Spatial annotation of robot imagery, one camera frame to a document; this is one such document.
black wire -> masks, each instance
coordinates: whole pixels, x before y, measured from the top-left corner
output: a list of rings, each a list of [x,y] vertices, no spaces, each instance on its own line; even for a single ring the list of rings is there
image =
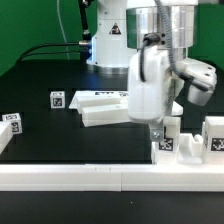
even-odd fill
[[[42,53],[33,53],[33,54],[27,54],[24,55],[23,57],[20,57],[20,60],[16,63],[21,62],[24,58],[26,57],[31,57],[31,56],[37,56],[37,55],[52,55],[52,54],[67,54],[67,53],[80,53],[81,51],[57,51],[57,52],[42,52]]]
[[[143,45],[140,51],[140,79],[142,82],[145,82],[145,72],[144,72],[144,63],[145,63],[145,49],[146,47],[153,47],[155,45],[157,45],[160,41],[160,37],[158,34],[156,33],[149,33],[146,34],[144,39],[143,39]]]
[[[81,15],[82,29],[88,30],[89,26],[88,26],[88,22],[87,22],[85,5],[83,5],[82,0],[79,0],[79,11],[80,11],[80,15]]]
[[[26,50],[24,53],[22,53],[22,55],[18,58],[16,63],[20,62],[24,57],[26,57],[26,55],[29,55],[29,53],[31,53],[32,51],[35,51],[37,49],[46,48],[46,47],[71,47],[71,46],[78,46],[78,45],[79,45],[78,42],[40,44],[40,45],[31,47],[28,50]]]
[[[144,74],[144,61],[145,61],[145,48],[148,46],[148,41],[144,41],[141,51],[140,51],[140,78],[142,82],[145,82],[145,74]]]

white foam block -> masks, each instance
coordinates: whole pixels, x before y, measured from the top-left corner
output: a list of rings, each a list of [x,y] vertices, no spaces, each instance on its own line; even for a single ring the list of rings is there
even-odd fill
[[[203,162],[224,165],[224,117],[206,117],[202,134]]]
[[[129,122],[128,105],[85,107],[82,109],[82,120],[85,127]]]
[[[116,165],[1,165],[0,191],[121,191]]]
[[[77,96],[77,110],[79,114],[82,113],[84,107],[95,107],[110,104],[119,104],[121,96],[119,94],[108,94],[100,96]]]
[[[153,163],[175,164],[177,163],[180,136],[180,118],[165,117],[165,137],[162,142],[152,142]]]
[[[78,97],[99,97],[99,96],[108,96],[108,95],[111,95],[111,96],[119,95],[121,98],[124,98],[124,97],[128,96],[128,93],[127,93],[127,91],[102,91],[102,90],[76,91],[76,93],[72,99],[72,102],[69,106],[69,109],[77,109],[78,108],[78,102],[77,102]]]
[[[51,108],[65,108],[65,92],[55,91],[50,94]]]
[[[13,134],[21,134],[23,132],[19,113],[4,114],[2,115],[2,120],[11,122],[11,129]]]
[[[122,191],[224,191],[224,169],[203,164],[125,166]]]
[[[190,133],[180,134],[179,144],[179,164],[202,164],[202,136],[193,137]]]
[[[5,149],[10,139],[12,138],[12,127],[11,122],[1,121],[0,122],[0,154]]]
[[[183,112],[184,112],[183,107],[174,101],[172,107],[172,116],[180,116],[183,114]]]

white plastic part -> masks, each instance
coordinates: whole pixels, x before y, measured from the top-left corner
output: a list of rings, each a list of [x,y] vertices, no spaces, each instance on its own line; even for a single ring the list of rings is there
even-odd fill
[[[120,97],[120,100],[122,101],[123,99],[126,99],[128,96],[127,91],[76,91],[72,102],[69,106],[69,109],[78,109],[80,112],[80,107],[90,107],[90,106],[102,106],[102,105],[108,105],[110,100],[112,101],[115,99],[117,100],[117,96]],[[84,105],[80,106],[78,99],[82,99],[81,101],[83,102]]]
[[[198,5],[198,0],[161,0],[163,6]],[[127,9],[156,6],[154,0],[127,0]]]
[[[179,164],[202,164],[203,138],[200,135],[192,136],[190,133],[180,134],[179,138]]]
[[[12,138],[12,127],[9,121],[0,121],[0,154]]]
[[[128,114],[133,122],[160,123],[167,110],[172,109],[174,81],[168,69],[167,54],[167,51],[157,51],[156,46],[145,51],[145,82],[140,79],[139,54],[132,57],[128,74]]]
[[[216,69],[204,62],[194,59],[186,58],[177,63],[179,69],[185,72],[196,80],[199,80],[210,86],[207,92],[201,91],[195,86],[191,85],[188,93],[188,101],[200,106],[204,106],[212,96],[217,83]]]
[[[11,122],[11,129],[12,129],[12,133],[14,135],[21,134],[23,132],[21,117],[20,117],[19,113],[4,114],[4,115],[2,115],[2,120]]]
[[[202,134],[203,163],[224,165],[224,117],[206,117]]]
[[[173,102],[173,108],[172,108],[172,116],[180,116],[184,112],[184,109],[180,104],[176,103],[175,101]]]
[[[129,122],[127,104],[114,104],[82,108],[85,127]]]
[[[180,118],[165,117],[166,129],[162,142],[152,142],[151,159],[155,164],[176,164],[179,154]]]
[[[50,102],[52,109],[65,108],[65,92],[64,91],[51,92]]]
[[[221,165],[0,165],[0,191],[224,191]]]
[[[87,64],[128,68],[136,50],[127,48],[126,0],[98,0],[97,13],[98,29],[92,38],[92,57]]]

black tabletop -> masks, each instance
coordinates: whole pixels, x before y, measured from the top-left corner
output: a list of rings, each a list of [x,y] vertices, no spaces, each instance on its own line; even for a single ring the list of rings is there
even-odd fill
[[[184,106],[182,132],[200,134],[205,116],[224,116],[224,73],[205,107]],[[20,113],[23,134],[0,164],[150,163],[147,125],[85,128],[68,109],[76,90],[126,90],[127,76],[88,72],[77,61],[26,61],[0,77],[0,115]],[[66,93],[66,108],[50,109],[50,92]],[[0,223],[224,223],[224,194],[209,192],[0,192]]]

